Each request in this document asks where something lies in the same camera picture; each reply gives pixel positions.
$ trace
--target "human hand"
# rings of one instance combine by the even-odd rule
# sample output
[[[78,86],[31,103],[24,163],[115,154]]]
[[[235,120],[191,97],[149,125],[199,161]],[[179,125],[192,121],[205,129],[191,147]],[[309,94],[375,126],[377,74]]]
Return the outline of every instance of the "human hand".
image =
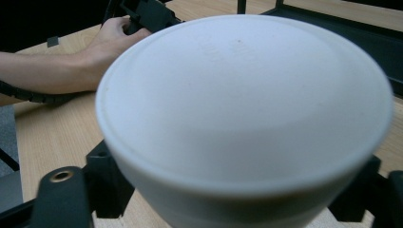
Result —
[[[130,19],[126,17],[108,19],[91,44],[77,53],[85,62],[85,73],[91,81],[92,90],[96,90],[106,70],[125,50],[151,34],[142,28],[134,34],[126,35],[125,30],[129,25]]]

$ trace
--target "light wood surface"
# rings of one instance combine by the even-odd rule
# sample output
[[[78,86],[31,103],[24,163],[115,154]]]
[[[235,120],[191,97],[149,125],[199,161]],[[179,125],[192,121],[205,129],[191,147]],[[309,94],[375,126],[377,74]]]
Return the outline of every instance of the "light wood surface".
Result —
[[[318,11],[331,11],[344,16],[354,15],[354,20],[367,23],[380,23],[383,27],[403,31],[402,13],[391,9],[362,7],[357,4],[341,3],[336,0],[286,1]],[[274,0],[249,0],[247,13],[259,14],[273,8]],[[236,0],[174,0],[167,4],[184,21],[196,18],[235,14]],[[20,53],[66,54],[79,51],[87,46],[100,26],[88,28],[60,38],[60,45],[47,48],[46,44],[31,47]],[[94,112],[94,93],[88,93],[66,104],[43,105],[16,104],[15,118],[17,142],[21,165],[21,179],[24,201],[34,199],[40,179],[46,173],[63,166],[86,165],[86,154],[97,145],[103,136],[98,128]],[[381,174],[387,175],[392,170],[403,170],[403,101],[395,99],[393,126],[385,142],[376,155],[383,161]],[[339,223],[324,210],[308,227],[370,227],[371,215],[363,223]],[[119,219],[96,219],[96,227],[169,227],[149,207],[142,196],[135,192],[127,206],[125,215]]]

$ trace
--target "gray floor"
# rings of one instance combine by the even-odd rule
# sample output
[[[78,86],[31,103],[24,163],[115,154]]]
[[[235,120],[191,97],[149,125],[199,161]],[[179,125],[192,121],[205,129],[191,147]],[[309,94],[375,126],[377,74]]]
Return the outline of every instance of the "gray floor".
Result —
[[[17,138],[12,105],[0,107],[0,148],[18,162]],[[0,161],[0,213],[23,203],[20,172]]]

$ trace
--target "white cup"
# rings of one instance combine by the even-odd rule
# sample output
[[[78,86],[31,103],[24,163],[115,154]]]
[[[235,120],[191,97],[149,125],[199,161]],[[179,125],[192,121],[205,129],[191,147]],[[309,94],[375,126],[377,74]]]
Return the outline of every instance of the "white cup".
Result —
[[[363,50],[323,28],[226,15],[159,31],[96,96],[125,177],[176,228],[304,227],[388,132],[393,94]]]

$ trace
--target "person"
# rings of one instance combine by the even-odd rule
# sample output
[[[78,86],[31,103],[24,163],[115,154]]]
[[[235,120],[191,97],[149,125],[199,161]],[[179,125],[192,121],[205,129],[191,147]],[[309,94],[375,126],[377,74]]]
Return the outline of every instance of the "person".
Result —
[[[83,50],[65,55],[27,55],[0,52],[0,81],[27,91],[69,94],[95,91],[107,68],[126,49],[151,32],[141,28],[131,35],[127,17],[109,18]],[[0,106],[22,100],[0,93]]]

